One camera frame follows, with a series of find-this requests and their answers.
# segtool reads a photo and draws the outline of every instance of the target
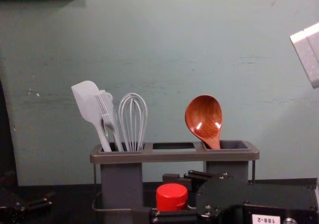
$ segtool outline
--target wooden spoon handle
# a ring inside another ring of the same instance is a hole
[[[205,142],[211,149],[220,149],[219,135],[212,138],[203,139],[202,141]]]

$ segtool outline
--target black mechanical part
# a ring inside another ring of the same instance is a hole
[[[162,176],[163,184],[167,183],[178,183],[187,188],[188,191],[192,191],[192,182],[191,179],[181,178],[179,174],[175,173],[165,173]]]
[[[0,190],[0,224],[22,224],[26,217],[34,213],[46,213],[52,206],[49,199],[54,195],[51,192],[39,200],[24,202],[16,194]]]
[[[253,224],[255,214],[280,217],[281,223],[291,218],[298,224],[317,224],[315,191],[303,186],[247,185],[215,175],[198,189],[196,209],[208,223]]]
[[[195,170],[189,170],[188,173],[184,174],[184,178],[191,180],[192,191],[197,192],[198,189],[203,185],[206,181],[210,180],[212,177],[219,179],[233,179],[233,176],[228,172],[220,173],[220,174],[210,174],[205,172],[199,172]]]
[[[158,212],[153,210],[150,217],[151,224],[197,224],[196,210],[177,212]]]

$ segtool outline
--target label sticker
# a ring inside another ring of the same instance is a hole
[[[253,224],[280,224],[280,217],[253,214]]]

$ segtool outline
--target red bottle cap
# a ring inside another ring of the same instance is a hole
[[[168,183],[158,187],[156,191],[157,210],[172,212],[187,208],[187,188],[181,184]]]

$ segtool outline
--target gray utensil holder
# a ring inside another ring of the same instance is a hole
[[[140,152],[103,152],[102,146],[94,147],[90,161],[101,166],[103,208],[105,224],[132,224],[131,208],[143,206],[142,163],[203,161],[204,172],[228,172],[234,178],[248,181],[249,161],[252,161],[252,180],[255,181],[255,160],[259,150],[250,142],[221,140],[221,149],[207,149],[202,142],[145,143]],[[160,152],[159,149],[176,149]]]

